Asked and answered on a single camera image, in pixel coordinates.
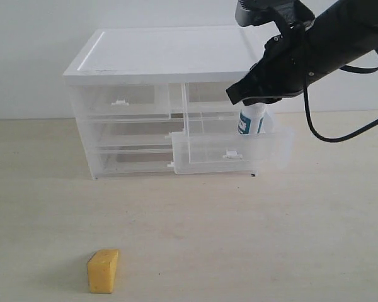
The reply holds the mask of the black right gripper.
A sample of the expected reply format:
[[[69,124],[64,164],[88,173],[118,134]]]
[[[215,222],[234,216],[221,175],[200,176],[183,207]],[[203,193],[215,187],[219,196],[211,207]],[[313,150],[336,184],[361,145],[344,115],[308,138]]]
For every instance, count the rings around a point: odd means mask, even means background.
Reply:
[[[226,89],[232,104],[274,104],[301,94],[305,66],[304,49],[314,40],[317,21],[277,25],[280,34],[265,45],[260,63]]]

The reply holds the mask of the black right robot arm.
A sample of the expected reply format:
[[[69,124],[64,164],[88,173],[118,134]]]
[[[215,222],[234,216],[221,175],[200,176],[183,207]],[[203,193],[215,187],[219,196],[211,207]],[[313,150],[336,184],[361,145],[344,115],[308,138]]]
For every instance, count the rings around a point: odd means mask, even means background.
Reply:
[[[279,35],[226,93],[232,104],[273,104],[378,48],[378,1],[337,1],[319,16],[301,1],[239,1],[239,26],[276,24]]]

